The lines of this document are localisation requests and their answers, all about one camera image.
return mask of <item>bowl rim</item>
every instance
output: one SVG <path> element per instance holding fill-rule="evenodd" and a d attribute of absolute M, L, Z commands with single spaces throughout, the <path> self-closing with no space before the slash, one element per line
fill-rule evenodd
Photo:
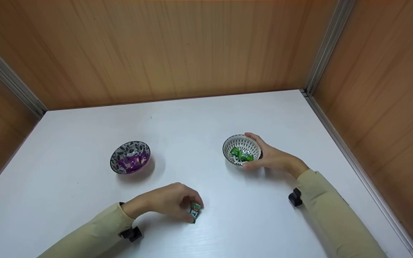
<path fill-rule="evenodd" d="M 135 171 L 133 171 L 133 172 L 131 172 L 131 173 L 119 173 L 119 172 L 117 172 L 116 170 L 114 170 L 113 166 L 111 165 L 111 160 L 112 160 L 112 158 L 113 158 L 114 153 L 116 153 L 120 147 L 122 147 L 122 146 L 124 146 L 124 145 L 126 145 L 126 144 L 128 144 L 128 143 L 131 143 L 131 142 L 140 142 L 140 143 L 143 143 L 144 145 L 146 145 L 146 147 L 147 147 L 148 150 L 149 150 L 148 162 L 146 162 L 146 164 L 144 164 L 141 168 L 139 168 L 139 169 L 137 169 L 137 170 L 135 170 Z M 114 171 L 115 173 L 117 173 L 117 174 L 119 174 L 119 175 L 128 175 L 128 174 L 135 173 L 136 171 L 139 171 L 139 170 L 141 170 L 142 168 L 144 168 L 144 167 L 149 163 L 149 159 L 150 159 L 150 158 L 151 158 L 151 148 L 149 148 L 149 145 L 148 145 L 146 142 L 143 142 L 143 141 L 141 141 L 141 140 L 131 140 L 131 141 L 129 141 L 129 142 L 126 142 L 126 143 L 121 144 L 119 147 L 116 148 L 116 150 L 113 151 L 113 153 L 111 154 L 111 157 L 109 158 L 109 166 L 111 167 L 111 170 L 112 170 L 112 171 Z"/>
<path fill-rule="evenodd" d="M 261 149 L 261 147 L 259 146 L 259 144 L 258 144 L 254 139 L 252 139 L 251 137 L 247 137 L 247 136 L 244 135 L 244 134 L 234 134 L 233 136 L 227 138 L 227 139 L 224 141 L 224 143 L 223 143 L 223 156 L 224 156 L 224 158 L 225 158 L 229 163 L 231 163 L 232 165 L 237 166 L 237 167 L 239 167 L 239 168 L 242 168 L 242 167 L 243 167 L 243 165 L 238 165 L 238 164 L 236 164 L 236 163 L 231 162 L 231 161 L 227 158 L 226 154 L 224 153 L 224 146 L 226 145 L 226 142 L 227 142 L 229 139 L 231 139 L 232 137 L 246 137 L 246 138 L 252 140 L 254 143 L 256 143 L 257 147 L 259 148 L 259 157 L 258 157 L 257 159 L 255 159 L 255 160 L 258 160 L 258 159 L 261 158 L 262 149 Z"/>

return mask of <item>hand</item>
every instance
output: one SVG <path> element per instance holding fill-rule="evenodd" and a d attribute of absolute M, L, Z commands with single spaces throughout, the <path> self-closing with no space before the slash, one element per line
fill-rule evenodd
<path fill-rule="evenodd" d="M 186 211 L 191 202 L 200 204 L 203 208 L 203 201 L 197 191 L 182 183 L 171 183 L 135 197 L 122 204 L 122 209 L 128 217 L 134 219 L 141 214 L 153 211 L 193 223 L 194 218 Z"/>
<path fill-rule="evenodd" d="M 298 157 L 282 152 L 265 143 L 261 137 L 252 133 L 245 133 L 247 137 L 254 139 L 262 150 L 262 158 L 249 161 L 243 165 L 244 169 L 254 169 L 260 167 L 272 168 L 280 171 L 287 171 L 296 179 L 305 171 L 308 166 Z"/>

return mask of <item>beige sleeve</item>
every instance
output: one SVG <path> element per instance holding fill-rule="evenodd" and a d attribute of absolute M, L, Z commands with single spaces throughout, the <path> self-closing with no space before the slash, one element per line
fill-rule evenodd
<path fill-rule="evenodd" d="M 133 221 L 123 212 L 119 203 L 113 204 L 56 242 L 38 258 L 96 257 L 123 240 L 118 233 L 131 227 Z"/>
<path fill-rule="evenodd" d="M 297 179 L 301 199 L 339 258 L 386 257 L 366 226 L 336 189 L 318 171 L 305 171 Z"/>

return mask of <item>wrist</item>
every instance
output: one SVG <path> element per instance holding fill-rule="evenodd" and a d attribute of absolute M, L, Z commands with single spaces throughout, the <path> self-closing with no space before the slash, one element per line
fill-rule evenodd
<path fill-rule="evenodd" d="M 121 207 L 123 212 L 132 219 L 149 212 L 149 204 L 141 195 L 122 204 Z"/>
<path fill-rule="evenodd" d="M 295 158 L 295 160 L 291 163 L 290 174 L 297 179 L 309 169 L 310 168 L 300 158 Z"/>

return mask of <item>bowl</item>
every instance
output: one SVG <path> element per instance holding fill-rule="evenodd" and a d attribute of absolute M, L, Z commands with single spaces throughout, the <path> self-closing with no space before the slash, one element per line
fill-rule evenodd
<path fill-rule="evenodd" d="M 243 134 L 233 135 L 223 144 L 224 157 L 238 168 L 242 168 L 248 161 L 259 159 L 261 153 L 257 142 Z"/>
<path fill-rule="evenodd" d="M 149 163 L 151 149 L 144 142 L 133 140 L 118 147 L 111 155 L 109 165 L 118 174 L 130 174 Z"/>

